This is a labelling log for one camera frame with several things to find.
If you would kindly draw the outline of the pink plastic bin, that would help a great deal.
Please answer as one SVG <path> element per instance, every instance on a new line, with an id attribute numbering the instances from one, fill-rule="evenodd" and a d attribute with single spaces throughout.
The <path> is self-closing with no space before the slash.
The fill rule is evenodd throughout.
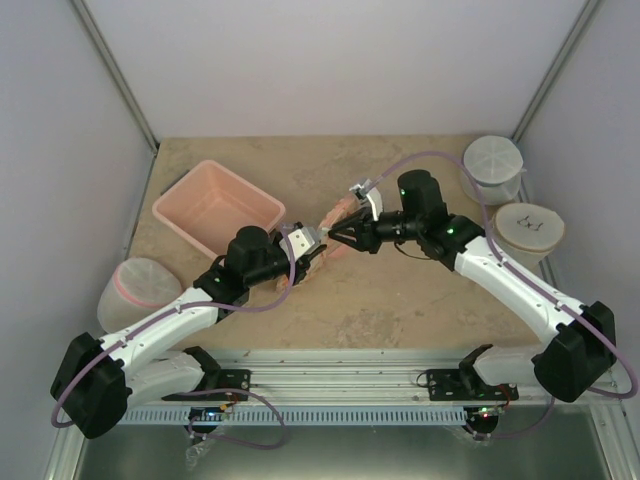
<path id="1" fill-rule="evenodd" d="M 213 160 L 184 174 L 152 205 L 154 217 L 214 260 L 238 230 L 272 231 L 285 217 L 284 204 Z"/>

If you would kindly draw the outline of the beige-trimmed cylindrical laundry bag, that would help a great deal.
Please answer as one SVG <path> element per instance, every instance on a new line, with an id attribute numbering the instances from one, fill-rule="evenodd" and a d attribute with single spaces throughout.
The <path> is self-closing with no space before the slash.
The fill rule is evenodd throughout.
<path id="1" fill-rule="evenodd" d="M 564 220 L 555 211 L 530 203 L 501 206 L 491 225 L 500 248 L 529 270 L 555 250 L 566 232 Z"/>

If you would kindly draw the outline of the pink-trimmed cylindrical laundry bag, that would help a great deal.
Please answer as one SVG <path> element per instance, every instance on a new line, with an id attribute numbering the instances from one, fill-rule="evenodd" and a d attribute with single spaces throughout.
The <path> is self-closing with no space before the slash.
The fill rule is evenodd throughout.
<path id="1" fill-rule="evenodd" d="M 97 319 L 104 331 L 124 329 L 173 302 L 183 292 L 178 278 L 155 260 L 129 258 L 106 285 Z"/>

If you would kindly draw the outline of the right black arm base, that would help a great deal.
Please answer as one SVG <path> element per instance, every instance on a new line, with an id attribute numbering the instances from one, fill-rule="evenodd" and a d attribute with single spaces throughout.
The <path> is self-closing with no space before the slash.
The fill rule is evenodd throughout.
<path id="1" fill-rule="evenodd" d="M 476 374 L 460 369 L 429 369 L 424 372 L 425 386 L 431 401 L 496 401 L 519 399 L 516 386 L 486 384 Z"/>

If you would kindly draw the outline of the blue-trimmed cylindrical laundry bag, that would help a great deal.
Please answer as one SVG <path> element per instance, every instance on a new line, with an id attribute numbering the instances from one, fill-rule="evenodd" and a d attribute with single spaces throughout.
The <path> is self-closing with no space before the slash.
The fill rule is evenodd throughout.
<path id="1" fill-rule="evenodd" d="M 462 160 L 487 206 L 515 200 L 521 186 L 524 160 L 512 140 L 496 135 L 479 137 L 467 146 Z"/>

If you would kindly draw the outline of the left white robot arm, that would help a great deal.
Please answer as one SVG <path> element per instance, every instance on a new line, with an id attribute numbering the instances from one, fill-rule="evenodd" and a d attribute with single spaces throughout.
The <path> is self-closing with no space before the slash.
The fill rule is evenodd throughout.
<path id="1" fill-rule="evenodd" d="M 50 388 L 52 426 L 75 426 L 95 439 L 133 406 L 172 395 L 210 398 L 219 386 L 213 360 L 199 352 L 167 362 L 158 355 L 232 313 L 250 312 L 246 303 L 256 285 L 286 277 L 288 295 L 325 248 L 317 230 L 301 223 L 276 236 L 257 226 L 241 228 L 226 253 L 176 300 L 113 334 L 82 333 L 69 343 Z"/>

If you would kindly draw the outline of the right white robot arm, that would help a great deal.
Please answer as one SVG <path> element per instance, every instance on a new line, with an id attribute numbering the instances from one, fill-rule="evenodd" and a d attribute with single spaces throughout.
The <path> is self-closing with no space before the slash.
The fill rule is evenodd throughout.
<path id="1" fill-rule="evenodd" d="M 429 172 L 412 170 L 397 180 L 402 208 L 372 208 L 335 223 L 331 239 L 375 254 L 385 242 L 414 241 L 429 259 L 475 282 L 523 320 L 540 344 L 531 349 L 482 345 L 459 364 L 459 387 L 481 399 L 501 384 L 537 382 L 563 402 L 577 400 L 616 361 L 612 311 L 586 306 L 546 284 L 489 244 L 474 221 L 448 212 L 440 186 Z"/>

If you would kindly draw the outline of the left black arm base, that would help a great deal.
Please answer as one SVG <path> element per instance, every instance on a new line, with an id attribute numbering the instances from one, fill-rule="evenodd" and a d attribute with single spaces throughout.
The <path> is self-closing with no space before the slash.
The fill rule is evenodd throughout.
<path id="1" fill-rule="evenodd" d="M 218 401 L 239 402 L 246 401 L 246 391 L 251 386 L 251 371 L 248 369 L 221 369 L 217 374 L 206 374 L 195 389 L 195 392 L 218 390 L 218 393 L 189 396 L 173 394 L 162 398 L 163 401 Z"/>

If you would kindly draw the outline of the aluminium mounting rail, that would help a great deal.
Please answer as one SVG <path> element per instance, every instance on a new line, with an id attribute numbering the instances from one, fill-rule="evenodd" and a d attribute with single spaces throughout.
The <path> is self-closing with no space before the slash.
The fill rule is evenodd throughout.
<path id="1" fill-rule="evenodd" d="M 338 402 L 397 397 L 400 390 L 425 388 L 417 375 L 429 369 L 458 369 L 458 351 L 427 350 L 259 350 L 153 352 L 137 342 L 92 344 L 77 338 L 68 348 L 51 386 L 65 411 L 109 407 L 122 412 L 173 394 L 189 396 L 206 374 L 248 369 L 246 394 L 264 390 L 288 401 Z"/>

